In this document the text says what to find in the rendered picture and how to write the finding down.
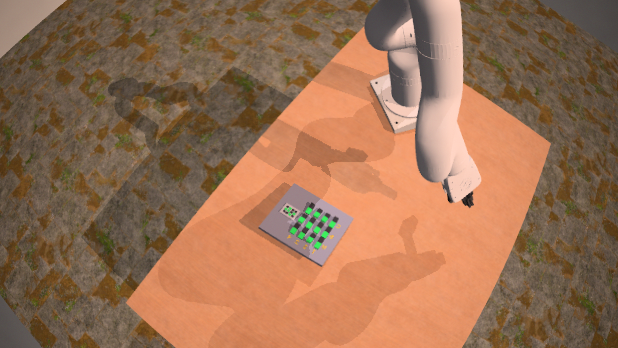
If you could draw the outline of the grey switch panel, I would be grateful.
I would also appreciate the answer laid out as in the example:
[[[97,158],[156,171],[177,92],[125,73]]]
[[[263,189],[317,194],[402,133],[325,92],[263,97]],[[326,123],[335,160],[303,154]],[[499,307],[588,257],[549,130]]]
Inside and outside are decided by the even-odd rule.
[[[258,229],[322,267],[353,220],[294,183]]]

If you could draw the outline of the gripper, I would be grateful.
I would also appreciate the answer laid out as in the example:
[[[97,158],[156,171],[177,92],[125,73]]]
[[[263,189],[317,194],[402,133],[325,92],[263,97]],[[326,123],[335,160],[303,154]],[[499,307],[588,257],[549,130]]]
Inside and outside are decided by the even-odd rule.
[[[481,183],[481,176],[469,155],[469,163],[466,168],[459,173],[448,174],[444,182],[441,183],[445,194],[448,194],[447,199],[450,203],[456,203],[462,199],[463,204],[471,208],[474,205],[473,190]]]

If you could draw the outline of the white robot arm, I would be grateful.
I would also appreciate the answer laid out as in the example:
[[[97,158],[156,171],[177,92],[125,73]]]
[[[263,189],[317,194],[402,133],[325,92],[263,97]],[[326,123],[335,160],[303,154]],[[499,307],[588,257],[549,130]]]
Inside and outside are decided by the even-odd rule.
[[[373,48],[389,51],[384,104],[398,116],[417,117],[422,177],[438,183],[464,170],[469,154],[457,123],[463,91],[460,1],[379,0],[364,29]]]

